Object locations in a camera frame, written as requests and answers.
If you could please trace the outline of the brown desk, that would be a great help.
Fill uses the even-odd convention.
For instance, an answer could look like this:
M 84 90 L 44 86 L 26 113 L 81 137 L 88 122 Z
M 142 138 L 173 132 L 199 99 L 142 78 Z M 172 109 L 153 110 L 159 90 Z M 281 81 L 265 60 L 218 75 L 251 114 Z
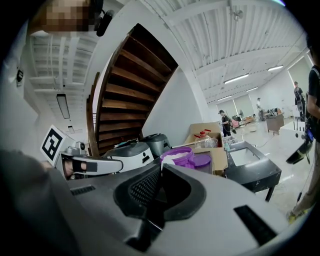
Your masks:
M 266 125 L 267 125 L 267 132 L 269 133 L 270 131 L 277 133 L 279 135 L 280 133 L 280 128 L 283 127 L 284 124 L 284 116 L 283 114 L 278 114 L 275 116 L 267 116 L 265 118 L 266 120 Z

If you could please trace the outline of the large brown cardboard box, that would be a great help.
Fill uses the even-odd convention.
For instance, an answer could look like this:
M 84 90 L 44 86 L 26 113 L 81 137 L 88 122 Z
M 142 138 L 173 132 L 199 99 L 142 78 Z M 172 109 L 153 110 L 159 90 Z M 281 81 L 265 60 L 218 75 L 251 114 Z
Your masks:
M 194 143 L 199 139 L 201 132 L 209 136 L 214 141 L 214 146 L 205 148 L 196 148 L 195 144 L 189 145 L 195 153 L 209 152 L 211 155 L 212 174 L 223 176 L 225 169 L 228 167 L 227 153 L 223 146 L 223 138 L 218 122 L 194 123 L 189 126 L 189 135 L 184 144 Z

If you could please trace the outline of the white and navy appliance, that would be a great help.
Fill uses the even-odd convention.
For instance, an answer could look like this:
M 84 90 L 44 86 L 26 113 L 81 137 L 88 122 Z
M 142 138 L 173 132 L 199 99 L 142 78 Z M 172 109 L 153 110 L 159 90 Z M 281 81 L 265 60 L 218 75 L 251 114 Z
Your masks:
M 102 157 L 122 161 L 122 170 L 113 171 L 114 173 L 123 173 L 130 170 L 138 169 L 154 161 L 151 149 L 145 142 L 135 142 L 122 147 L 111 149 Z

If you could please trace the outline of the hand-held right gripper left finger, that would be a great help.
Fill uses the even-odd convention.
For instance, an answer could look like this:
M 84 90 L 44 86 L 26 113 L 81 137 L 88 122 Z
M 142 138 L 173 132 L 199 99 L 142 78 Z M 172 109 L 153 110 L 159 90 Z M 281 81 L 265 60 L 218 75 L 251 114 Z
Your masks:
M 117 241 L 147 256 L 163 256 L 156 239 L 163 210 L 156 200 L 161 167 L 148 164 L 123 173 L 68 181 L 80 205 Z

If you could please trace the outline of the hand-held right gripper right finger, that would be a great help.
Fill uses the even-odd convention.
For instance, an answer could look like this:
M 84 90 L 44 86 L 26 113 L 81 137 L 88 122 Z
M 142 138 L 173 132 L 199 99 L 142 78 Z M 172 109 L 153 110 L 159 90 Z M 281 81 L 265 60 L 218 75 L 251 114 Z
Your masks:
M 168 221 L 148 248 L 148 256 L 274 256 L 288 226 L 272 204 L 233 180 L 185 167 L 168 165 L 200 182 L 206 198 L 188 219 Z M 260 245 L 235 209 L 248 206 L 275 234 Z

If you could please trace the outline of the purple round lid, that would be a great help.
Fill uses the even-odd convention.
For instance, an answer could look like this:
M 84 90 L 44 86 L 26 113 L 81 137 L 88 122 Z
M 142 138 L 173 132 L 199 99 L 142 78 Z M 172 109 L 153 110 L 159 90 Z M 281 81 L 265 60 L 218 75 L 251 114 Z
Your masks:
M 199 153 L 195 154 L 190 160 L 190 163 L 197 171 L 212 174 L 212 158 L 210 154 Z

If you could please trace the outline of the dark grey appliance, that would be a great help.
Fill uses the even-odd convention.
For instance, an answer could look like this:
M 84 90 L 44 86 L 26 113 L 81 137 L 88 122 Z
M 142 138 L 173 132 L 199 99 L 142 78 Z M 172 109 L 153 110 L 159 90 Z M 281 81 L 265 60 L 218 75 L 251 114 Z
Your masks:
M 141 141 L 147 143 L 154 159 L 172 149 L 167 136 L 162 133 L 146 136 Z

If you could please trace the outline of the black curved tray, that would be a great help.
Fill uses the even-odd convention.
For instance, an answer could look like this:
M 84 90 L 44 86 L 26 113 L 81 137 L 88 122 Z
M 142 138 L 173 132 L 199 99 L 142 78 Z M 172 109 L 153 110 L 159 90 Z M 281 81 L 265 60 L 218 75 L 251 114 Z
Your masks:
M 295 165 L 304 158 L 307 158 L 307 162 L 310 163 L 309 152 L 312 149 L 311 142 L 304 142 L 287 160 L 287 164 Z

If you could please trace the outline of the white counter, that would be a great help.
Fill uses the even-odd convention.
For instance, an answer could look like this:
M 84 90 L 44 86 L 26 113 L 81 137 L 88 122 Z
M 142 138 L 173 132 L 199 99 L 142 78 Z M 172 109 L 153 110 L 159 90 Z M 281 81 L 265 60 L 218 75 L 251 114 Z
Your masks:
M 279 130 L 280 139 L 285 143 L 302 143 L 305 139 L 305 122 L 291 121 Z

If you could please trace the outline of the metal tube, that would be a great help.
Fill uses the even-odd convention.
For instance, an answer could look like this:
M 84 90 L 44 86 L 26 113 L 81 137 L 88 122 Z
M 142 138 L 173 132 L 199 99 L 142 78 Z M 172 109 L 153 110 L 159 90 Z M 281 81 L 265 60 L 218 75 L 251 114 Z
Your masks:
M 185 143 L 185 144 L 181 144 L 181 145 L 177 145 L 177 146 L 172 146 L 171 149 L 177 149 L 177 148 L 182 148 L 182 147 L 187 147 L 187 146 L 191 146 L 194 145 L 196 142 L 189 142 L 189 143 Z

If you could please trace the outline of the wooden staircase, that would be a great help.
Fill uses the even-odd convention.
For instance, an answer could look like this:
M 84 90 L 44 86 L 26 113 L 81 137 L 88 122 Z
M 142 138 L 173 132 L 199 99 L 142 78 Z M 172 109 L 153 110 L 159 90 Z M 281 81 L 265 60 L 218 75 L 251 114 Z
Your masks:
M 165 47 L 136 24 L 97 73 L 86 100 L 89 154 L 143 137 L 142 128 L 178 67 Z

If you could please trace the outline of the black sink cabinet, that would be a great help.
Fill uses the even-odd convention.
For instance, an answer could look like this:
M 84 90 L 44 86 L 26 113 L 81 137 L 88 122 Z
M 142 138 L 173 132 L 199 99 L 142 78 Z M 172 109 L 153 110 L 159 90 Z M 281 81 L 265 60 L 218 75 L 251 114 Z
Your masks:
M 265 200 L 270 201 L 279 184 L 282 170 L 266 155 L 246 141 L 229 146 L 226 178 L 237 182 L 253 193 L 268 190 Z

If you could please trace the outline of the white powder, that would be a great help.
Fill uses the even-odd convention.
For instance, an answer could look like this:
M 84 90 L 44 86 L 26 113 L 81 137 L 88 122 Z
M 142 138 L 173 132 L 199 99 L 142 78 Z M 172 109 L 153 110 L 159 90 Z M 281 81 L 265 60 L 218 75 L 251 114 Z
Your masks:
M 177 153 L 177 154 L 166 155 L 163 158 L 163 161 L 165 163 L 171 163 L 171 162 L 174 163 L 175 159 L 185 158 L 188 154 L 189 154 L 189 152 L 180 152 L 180 153 Z

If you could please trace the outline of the clear bottle with red cap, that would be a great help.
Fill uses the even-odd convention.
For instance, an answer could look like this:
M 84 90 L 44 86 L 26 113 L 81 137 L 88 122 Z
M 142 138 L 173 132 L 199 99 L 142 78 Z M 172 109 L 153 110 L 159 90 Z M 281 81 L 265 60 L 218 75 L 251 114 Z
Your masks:
M 210 133 L 210 129 L 204 129 L 199 134 L 195 134 L 194 147 L 196 149 L 217 148 L 218 140 L 210 137 Z

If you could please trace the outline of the purple plastic tub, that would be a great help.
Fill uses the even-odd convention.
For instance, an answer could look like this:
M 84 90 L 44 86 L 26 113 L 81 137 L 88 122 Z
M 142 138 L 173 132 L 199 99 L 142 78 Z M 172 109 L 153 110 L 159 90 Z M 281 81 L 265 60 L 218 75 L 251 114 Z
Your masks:
M 163 153 L 160 156 L 160 162 L 162 162 L 164 157 L 167 155 L 175 155 L 175 154 L 184 153 L 184 152 L 188 152 L 188 155 L 186 157 L 174 159 L 173 160 L 174 162 L 164 162 L 164 163 L 193 169 L 194 166 L 191 164 L 191 159 L 194 157 L 194 152 L 190 147 L 187 147 L 187 146 L 175 148 L 175 149 L 170 149 L 170 150 L 166 151 L 165 153 Z

